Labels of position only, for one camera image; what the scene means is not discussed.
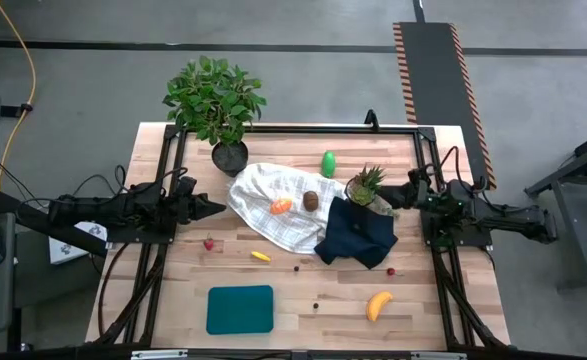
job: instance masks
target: wooden tabletop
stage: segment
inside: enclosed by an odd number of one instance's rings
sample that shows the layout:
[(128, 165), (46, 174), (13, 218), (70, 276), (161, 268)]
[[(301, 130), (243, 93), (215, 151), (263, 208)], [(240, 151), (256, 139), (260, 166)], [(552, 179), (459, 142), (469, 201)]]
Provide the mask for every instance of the wooden tabletop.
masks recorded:
[[(153, 181), (164, 133), (163, 123), (142, 123), (138, 131), (127, 183)], [(471, 179), (462, 132), (456, 126), (435, 127), (442, 157), (457, 145), (462, 177)], [(375, 134), (246, 134), (249, 162), (270, 162), (319, 172), (325, 151), (337, 159), (335, 179), (346, 183), (364, 164), (381, 165), (384, 184), (403, 184), (416, 167), (413, 141), (403, 135)], [(195, 193), (226, 203), (230, 178), (211, 161), (208, 142), (189, 135), (184, 166), (198, 180)], [(172, 167), (175, 146), (168, 163)], [(455, 177), (454, 161), (444, 167), (444, 177)], [(287, 252), (249, 228), (227, 209), (201, 221), (178, 228), (169, 247), (153, 336), (154, 347), (334, 350), (443, 350), (442, 320), (430, 252), (424, 247), (419, 213), (401, 211), (395, 222), (398, 242), (387, 258), (367, 270), (354, 259), (337, 259), (326, 265), (316, 255)], [(215, 240), (212, 251), (202, 242)], [(107, 284), (104, 317), (106, 326), (120, 313), (131, 296), (141, 246), (132, 244), (114, 266)], [(251, 257), (259, 251), (271, 257), (265, 263)], [(107, 265), (114, 251), (109, 253)], [(509, 343), (495, 273), (486, 254), (460, 248), (460, 261), (467, 297), (477, 313), (503, 342)], [(299, 266), (299, 272), (293, 270)], [(396, 269), (388, 276), (386, 269)], [(216, 286), (270, 285), (274, 290), (275, 327), (269, 334), (208, 335), (207, 294)], [(377, 322), (365, 316), (367, 300), (379, 291), (393, 300)], [(142, 306), (138, 332), (143, 326)], [(452, 306), (459, 339), (459, 313)], [(97, 338), (97, 312), (87, 340)]]

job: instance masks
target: small yellow object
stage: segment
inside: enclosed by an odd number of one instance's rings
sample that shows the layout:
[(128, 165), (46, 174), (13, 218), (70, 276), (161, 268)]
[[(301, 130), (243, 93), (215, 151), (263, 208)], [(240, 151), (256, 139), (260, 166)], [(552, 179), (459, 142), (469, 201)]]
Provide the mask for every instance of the small yellow object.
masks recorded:
[(380, 316), (382, 307), (391, 300), (393, 300), (393, 295), (388, 291), (382, 291), (373, 295), (369, 303), (366, 304), (366, 318), (371, 321), (376, 321), (377, 317)]
[(271, 258), (262, 254), (261, 252), (251, 251), (251, 255), (255, 256), (256, 258), (258, 258), (260, 260), (264, 260), (266, 262), (271, 262)]

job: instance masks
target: brown egg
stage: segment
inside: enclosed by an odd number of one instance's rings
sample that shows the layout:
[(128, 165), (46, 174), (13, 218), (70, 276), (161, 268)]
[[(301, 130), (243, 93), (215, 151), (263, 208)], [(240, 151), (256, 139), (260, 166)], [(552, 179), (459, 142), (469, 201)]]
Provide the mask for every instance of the brown egg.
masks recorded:
[(306, 211), (315, 211), (319, 206), (319, 198), (315, 191), (307, 191), (304, 193), (304, 208)]

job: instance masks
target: checkered cloth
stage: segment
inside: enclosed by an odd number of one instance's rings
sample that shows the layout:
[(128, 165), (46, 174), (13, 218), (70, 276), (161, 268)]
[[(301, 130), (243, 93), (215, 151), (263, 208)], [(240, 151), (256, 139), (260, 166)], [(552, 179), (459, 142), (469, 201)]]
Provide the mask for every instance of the checkered cloth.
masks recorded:
[[(319, 207), (306, 211), (302, 198), (315, 191)], [(344, 185), (319, 174), (275, 164), (252, 164), (231, 183), (227, 199), (231, 209), (255, 231), (276, 245), (299, 254), (313, 254), (324, 239), (329, 209), (334, 197), (345, 199)], [(291, 199), (291, 209), (272, 215), (271, 204)]]

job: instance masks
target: gray floor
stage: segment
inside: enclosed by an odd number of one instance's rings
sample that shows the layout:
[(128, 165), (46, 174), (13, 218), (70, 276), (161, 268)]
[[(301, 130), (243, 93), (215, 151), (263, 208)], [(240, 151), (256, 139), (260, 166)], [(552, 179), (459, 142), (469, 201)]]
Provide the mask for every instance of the gray floor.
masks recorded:
[[(390, 24), (412, 21), (410, 0), (5, 0), (29, 39), (221, 44), (392, 45)], [(423, 0), (427, 20), (452, 22), (468, 47), (587, 48), (587, 1)], [(0, 37), (11, 33), (0, 17)], [(41, 196), (72, 191), (87, 175), (127, 164), (140, 121), (162, 121), (165, 82), (191, 52), (35, 50), (36, 110), (8, 167)], [(210, 53), (262, 78), (264, 121), (361, 122), (374, 108), (404, 123), (392, 54)], [(587, 139), (587, 58), (469, 57), (498, 179), (496, 202), (528, 202), (522, 189)], [(28, 93), (20, 50), (0, 50), (0, 95)], [(12, 126), (4, 120), (4, 139)], [(16, 194), (9, 182), (8, 192)], [(95, 184), (87, 191), (103, 192)], [(541, 203), (553, 208), (547, 196)], [(500, 293), (513, 344), (587, 355), (587, 291), (555, 285), (583, 269), (574, 244), (543, 246), (494, 232)], [(95, 289), (32, 309), (25, 338), (39, 347), (83, 341)]]

